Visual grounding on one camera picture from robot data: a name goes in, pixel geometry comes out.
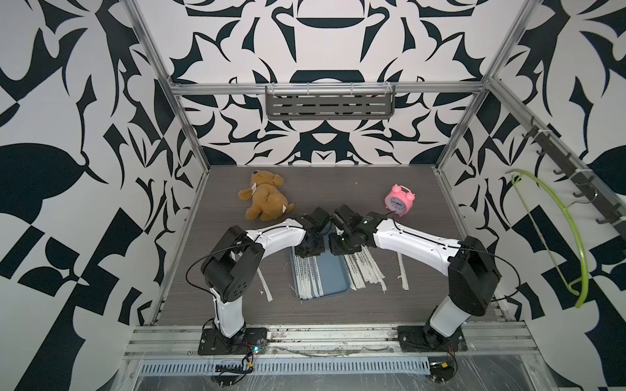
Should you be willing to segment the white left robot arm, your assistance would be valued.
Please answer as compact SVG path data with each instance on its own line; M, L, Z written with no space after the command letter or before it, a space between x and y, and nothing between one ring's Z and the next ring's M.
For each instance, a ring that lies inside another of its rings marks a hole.
M324 252L323 231L330 215L322 208L258 230L230 227L211 253L201 261L201 273L214 297L215 317L204 330L198 348L200 356L233 355L253 341L267 337L265 328L246 331L243 296L257 275L265 257L294 249L301 257Z

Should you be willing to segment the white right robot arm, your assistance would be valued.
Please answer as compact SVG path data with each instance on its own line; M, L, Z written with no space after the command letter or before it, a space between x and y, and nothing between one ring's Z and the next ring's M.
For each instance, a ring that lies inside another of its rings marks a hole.
M423 327L400 327L404 351L461 351L462 325L485 315L501 273L495 256L472 236L445 239L398 223L394 218L369 213L362 217L346 205L331 221L341 232L329 236L335 255L354 254L363 247L377 248L412 258L448 278L448 296L435 307Z

